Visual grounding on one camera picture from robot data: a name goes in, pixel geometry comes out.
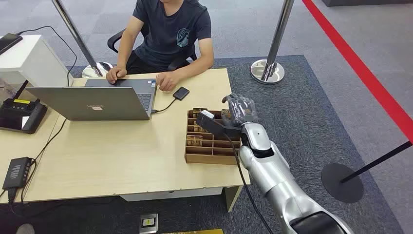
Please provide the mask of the person's left hand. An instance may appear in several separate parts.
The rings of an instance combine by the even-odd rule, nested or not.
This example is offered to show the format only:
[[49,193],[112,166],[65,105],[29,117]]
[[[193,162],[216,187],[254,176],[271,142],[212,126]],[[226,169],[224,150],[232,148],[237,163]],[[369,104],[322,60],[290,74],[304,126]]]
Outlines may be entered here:
[[156,84],[161,91],[171,91],[180,81],[181,77],[175,72],[162,72],[156,76]]

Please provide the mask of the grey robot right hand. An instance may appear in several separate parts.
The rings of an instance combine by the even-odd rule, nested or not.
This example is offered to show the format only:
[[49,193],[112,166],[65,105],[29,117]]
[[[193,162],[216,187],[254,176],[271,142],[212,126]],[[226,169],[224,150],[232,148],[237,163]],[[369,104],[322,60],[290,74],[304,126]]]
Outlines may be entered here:
[[225,102],[228,103],[229,114],[222,114],[224,125],[241,127],[245,123],[258,121],[255,103],[252,99],[231,93],[222,99],[222,103]]

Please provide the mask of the person's right hand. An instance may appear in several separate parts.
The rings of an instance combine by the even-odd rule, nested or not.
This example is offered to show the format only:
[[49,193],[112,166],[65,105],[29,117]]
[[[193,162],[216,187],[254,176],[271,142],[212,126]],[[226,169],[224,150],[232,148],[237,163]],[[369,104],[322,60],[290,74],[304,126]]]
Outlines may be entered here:
[[109,84],[116,84],[118,79],[122,79],[126,75],[127,70],[124,66],[115,66],[106,74],[106,80]]

